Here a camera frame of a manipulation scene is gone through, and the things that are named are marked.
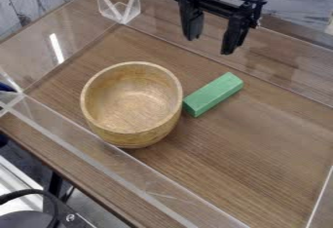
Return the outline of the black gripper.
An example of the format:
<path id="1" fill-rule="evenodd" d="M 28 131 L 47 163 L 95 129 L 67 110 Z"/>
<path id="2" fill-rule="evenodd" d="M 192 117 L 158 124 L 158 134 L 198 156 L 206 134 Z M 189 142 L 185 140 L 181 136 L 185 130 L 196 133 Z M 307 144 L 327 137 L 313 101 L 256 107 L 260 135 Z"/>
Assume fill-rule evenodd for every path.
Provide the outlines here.
<path id="1" fill-rule="evenodd" d="M 180 6 L 182 32 L 189 41 L 198 39 L 204 30 L 204 11 L 228 19 L 221 53 L 232 55 L 244 44 L 249 29 L 257 28 L 266 0 L 176 0 Z"/>

